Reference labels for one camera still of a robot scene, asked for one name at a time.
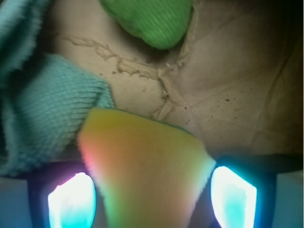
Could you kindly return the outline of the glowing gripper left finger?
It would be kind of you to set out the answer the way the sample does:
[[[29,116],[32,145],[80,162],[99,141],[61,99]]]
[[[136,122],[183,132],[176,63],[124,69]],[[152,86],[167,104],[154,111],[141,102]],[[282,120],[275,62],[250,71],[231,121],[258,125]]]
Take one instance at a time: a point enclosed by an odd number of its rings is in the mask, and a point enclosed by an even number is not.
[[[35,228],[91,228],[97,188],[82,162],[51,162],[28,176],[28,196]]]

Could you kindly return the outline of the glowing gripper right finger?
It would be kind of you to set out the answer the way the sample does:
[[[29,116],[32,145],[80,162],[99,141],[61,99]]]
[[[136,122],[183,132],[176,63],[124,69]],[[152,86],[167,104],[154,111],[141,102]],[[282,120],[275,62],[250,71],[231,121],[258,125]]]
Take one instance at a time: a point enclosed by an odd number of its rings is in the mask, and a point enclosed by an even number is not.
[[[270,228],[276,175],[268,156],[222,156],[210,179],[210,199],[218,228]]]

